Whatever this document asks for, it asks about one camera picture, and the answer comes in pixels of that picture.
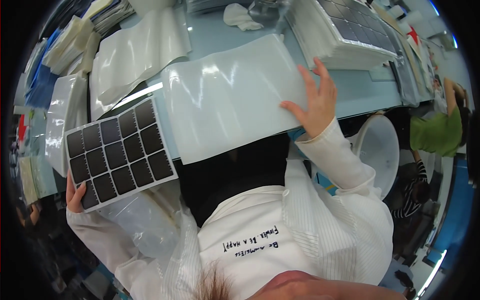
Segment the white bin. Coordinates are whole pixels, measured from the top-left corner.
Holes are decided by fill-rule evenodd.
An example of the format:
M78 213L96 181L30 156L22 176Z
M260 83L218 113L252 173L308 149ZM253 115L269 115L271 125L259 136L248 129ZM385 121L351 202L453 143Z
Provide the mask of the white bin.
M383 115L373 115L360 131L348 138L353 153L375 169L374 187L382 189L383 200L393 186L398 170L400 148L398 137L390 120Z

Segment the black pad sheet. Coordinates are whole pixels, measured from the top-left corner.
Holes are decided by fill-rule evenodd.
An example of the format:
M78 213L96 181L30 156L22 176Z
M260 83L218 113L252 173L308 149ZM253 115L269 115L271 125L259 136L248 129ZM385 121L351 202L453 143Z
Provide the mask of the black pad sheet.
M86 212L178 178L152 97L65 136L74 184L87 184L82 199Z

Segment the black and white striped shirt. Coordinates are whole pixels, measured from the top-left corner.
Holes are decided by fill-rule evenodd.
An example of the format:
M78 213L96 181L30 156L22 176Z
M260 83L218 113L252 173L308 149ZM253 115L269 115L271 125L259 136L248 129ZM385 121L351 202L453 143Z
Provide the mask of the black and white striped shirt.
M413 200L412 190L415 183L420 181L427 182L427 171L425 170L425 166L423 165L423 162L421 160L417 162L417 171L417 177L412 179L412 181L405 187L402 192L404 199L403 207L392 210L392 217L406 218L408 216L411 216L420 208L421 204Z

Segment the green shirt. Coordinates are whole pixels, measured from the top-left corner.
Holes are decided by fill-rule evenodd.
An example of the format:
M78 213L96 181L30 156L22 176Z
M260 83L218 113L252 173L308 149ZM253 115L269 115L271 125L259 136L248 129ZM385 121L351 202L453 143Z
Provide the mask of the green shirt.
M410 147L441 156L455 156L462 139L462 120L458 107L451 116L438 113L431 119L411 117Z

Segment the light blue table surface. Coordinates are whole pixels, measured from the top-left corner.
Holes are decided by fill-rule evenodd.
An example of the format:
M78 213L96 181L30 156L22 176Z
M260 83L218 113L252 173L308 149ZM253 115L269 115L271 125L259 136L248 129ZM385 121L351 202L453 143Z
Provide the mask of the light blue table surface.
M209 54L230 50L267 34L275 33L274 29L259 29L241 31L236 26L228 26L223 22L223 10L201 15L186 13L192 51L188 53L189 60L197 60ZM136 14L120 23L122 29L130 28L140 21ZM285 46L297 64L307 67L307 63L288 23L282 32L285 35ZM372 81L368 71L330 70L338 88L336 103L337 118L345 118L371 111L402 105L395 81ZM146 80L148 86L161 82L160 73ZM157 110L164 134L164 139L173 159L180 155L175 145L173 132L165 108L162 89L153 92L156 98Z

